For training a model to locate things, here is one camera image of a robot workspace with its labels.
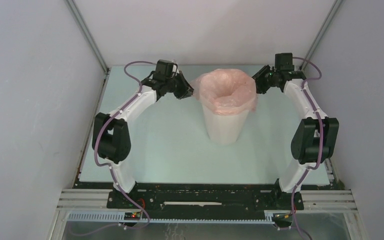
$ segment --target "metal frame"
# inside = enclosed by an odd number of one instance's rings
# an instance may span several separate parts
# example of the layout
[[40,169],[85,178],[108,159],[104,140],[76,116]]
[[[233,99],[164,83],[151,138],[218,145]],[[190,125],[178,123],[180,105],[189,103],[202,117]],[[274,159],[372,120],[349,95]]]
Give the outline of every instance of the metal frame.
[[[337,14],[344,0],[335,0],[326,19],[324,20],[317,36],[315,37],[305,58],[310,59],[317,49],[321,39],[331,25],[332,20]],[[105,79],[102,85],[101,94],[96,105],[97,109],[101,104],[103,93],[109,76],[109,68],[100,53],[89,29],[75,4],[74,0],[65,0],[68,9],[77,22],[79,29],[83,33],[86,41],[90,45],[99,64],[105,72]],[[85,141],[88,146],[89,134]],[[325,168],[331,182],[331,186],[338,181],[335,175],[335,167],[330,159],[324,162]],[[112,222],[117,223],[123,219],[124,213],[132,212],[134,209],[108,209],[107,200],[109,189],[64,189],[61,193],[52,224],[48,233],[48,240],[61,240],[64,237],[66,224],[69,221],[83,222]],[[297,211],[298,214],[317,214],[317,213],[342,213],[348,228],[351,240],[368,239],[366,230],[361,221],[357,210],[352,192],[350,190],[302,190],[302,200],[304,210]],[[228,223],[228,224],[273,224],[272,216],[274,214],[285,213],[286,211],[267,210],[265,211],[266,220],[230,220],[230,221],[214,221],[214,220],[178,220],[178,219],[151,219],[152,223]]]

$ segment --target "trash bin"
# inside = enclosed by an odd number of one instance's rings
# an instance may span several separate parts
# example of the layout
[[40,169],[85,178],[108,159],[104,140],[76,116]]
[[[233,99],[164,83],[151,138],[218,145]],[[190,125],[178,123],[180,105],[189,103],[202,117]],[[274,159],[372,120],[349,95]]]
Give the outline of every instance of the trash bin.
[[192,86],[202,103],[209,138],[222,145],[236,142],[257,104],[254,79],[239,69],[217,69],[198,77]]

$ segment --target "gray wall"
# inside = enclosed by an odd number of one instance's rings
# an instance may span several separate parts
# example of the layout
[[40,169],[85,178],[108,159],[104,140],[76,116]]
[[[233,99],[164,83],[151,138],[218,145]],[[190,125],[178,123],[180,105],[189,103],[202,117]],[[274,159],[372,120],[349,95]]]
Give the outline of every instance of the gray wall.
[[339,119],[332,159],[370,238],[384,239],[384,1],[345,1],[312,60],[312,92]]
[[102,80],[63,0],[0,0],[0,240],[46,238]]

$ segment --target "light blue table surface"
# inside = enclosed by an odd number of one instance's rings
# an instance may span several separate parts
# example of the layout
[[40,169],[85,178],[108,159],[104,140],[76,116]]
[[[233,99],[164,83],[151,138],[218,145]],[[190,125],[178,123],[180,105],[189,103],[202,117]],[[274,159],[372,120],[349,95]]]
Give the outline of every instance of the light blue table surface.
[[[241,69],[252,76],[261,67],[188,65],[180,70],[190,82],[218,68]],[[128,72],[142,80],[154,69],[131,66]],[[114,110],[137,88],[123,67],[113,67],[99,111]],[[248,115],[237,142],[222,146],[208,137],[200,102],[193,97],[178,100],[168,93],[128,123],[129,164],[136,181],[143,183],[273,184],[293,159],[290,144],[299,123],[292,102],[280,89],[271,88],[258,96],[256,111]],[[95,165],[91,143],[80,181],[112,182],[108,167]],[[324,165],[312,171],[304,184],[329,184]]]

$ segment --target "pink plastic bag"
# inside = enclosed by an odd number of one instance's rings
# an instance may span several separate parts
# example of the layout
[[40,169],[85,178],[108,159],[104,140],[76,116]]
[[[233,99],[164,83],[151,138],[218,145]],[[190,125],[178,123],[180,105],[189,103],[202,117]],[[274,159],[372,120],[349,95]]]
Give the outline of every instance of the pink plastic bag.
[[217,115],[237,115],[257,105],[256,82],[239,69],[216,69],[191,85],[196,99]]

